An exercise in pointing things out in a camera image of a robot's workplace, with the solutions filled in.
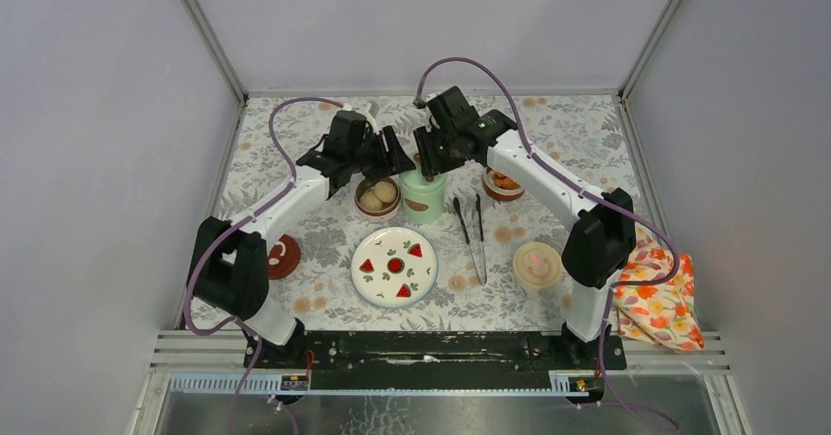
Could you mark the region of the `white plate with food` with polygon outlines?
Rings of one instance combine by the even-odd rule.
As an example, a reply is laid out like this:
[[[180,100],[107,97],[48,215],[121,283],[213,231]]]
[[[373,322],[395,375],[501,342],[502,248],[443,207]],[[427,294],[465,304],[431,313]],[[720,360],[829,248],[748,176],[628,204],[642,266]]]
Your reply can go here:
[[[357,293],[383,309],[409,307],[436,283],[439,257],[420,232],[400,226],[373,231],[356,247],[350,274]]]

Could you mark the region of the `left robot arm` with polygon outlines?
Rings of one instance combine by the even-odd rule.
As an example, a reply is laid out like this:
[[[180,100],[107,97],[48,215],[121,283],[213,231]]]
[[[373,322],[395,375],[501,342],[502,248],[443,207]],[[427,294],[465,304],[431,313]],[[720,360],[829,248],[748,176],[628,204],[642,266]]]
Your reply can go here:
[[[393,126],[377,127],[369,114],[340,110],[318,145],[289,164],[291,174],[266,197],[232,219],[206,218],[193,250],[183,315],[198,298],[267,341],[267,355],[282,367],[298,363],[304,342],[291,312],[269,294],[269,252],[297,221],[322,206],[359,173],[382,180],[415,169]]]

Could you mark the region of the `green cylindrical container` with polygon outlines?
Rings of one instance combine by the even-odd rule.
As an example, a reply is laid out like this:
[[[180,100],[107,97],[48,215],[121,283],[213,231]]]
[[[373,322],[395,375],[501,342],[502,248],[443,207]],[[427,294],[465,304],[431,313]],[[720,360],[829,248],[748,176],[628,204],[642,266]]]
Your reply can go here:
[[[414,189],[402,187],[402,211],[414,224],[428,225],[440,219],[445,212],[445,189]]]

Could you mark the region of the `rice ball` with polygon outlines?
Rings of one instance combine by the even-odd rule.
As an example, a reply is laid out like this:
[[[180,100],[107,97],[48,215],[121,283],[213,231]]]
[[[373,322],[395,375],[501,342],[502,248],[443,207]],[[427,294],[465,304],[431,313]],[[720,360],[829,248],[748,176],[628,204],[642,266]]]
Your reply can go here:
[[[384,203],[373,192],[367,191],[359,198],[359,207],[366,212],[380,212]]]
[[[394,183],[390,183],[386,180],[381,180],[375,183],[372,187],[372,192],[384,203],[384,204],[391,204],[394,203],[397,196],[398,191],[397,187]]]

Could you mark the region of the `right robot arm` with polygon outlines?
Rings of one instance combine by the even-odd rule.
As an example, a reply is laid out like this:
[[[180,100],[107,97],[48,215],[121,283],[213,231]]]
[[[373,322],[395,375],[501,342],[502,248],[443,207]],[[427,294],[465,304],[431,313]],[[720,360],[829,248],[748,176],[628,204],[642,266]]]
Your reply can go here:
[[[519,116],[479,113],[457,86],[418,96],[414,104],[431,119],[414,132],[424,175],[476,162],[516,181],[567,230],[562,264],[574,285],[565,320],[571,335],[562,341],[562,355],[571,366],[589,366],[601,354],[598,338],[606,331],[611,282],[635,246],[631,196],[584,182],[534,147]]]

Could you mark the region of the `green lid with handle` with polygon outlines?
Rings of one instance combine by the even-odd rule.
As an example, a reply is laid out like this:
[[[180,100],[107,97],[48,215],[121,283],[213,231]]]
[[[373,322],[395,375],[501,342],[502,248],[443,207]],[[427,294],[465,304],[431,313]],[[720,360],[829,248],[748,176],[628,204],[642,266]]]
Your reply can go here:
[[[421,170],[420,154],[411,153],[410,158],[415,162],[415,170],[399,174],[399,186],[402,188],[404,199],[424,204],[443,199],[447,186],[447,175],[427,176]]]

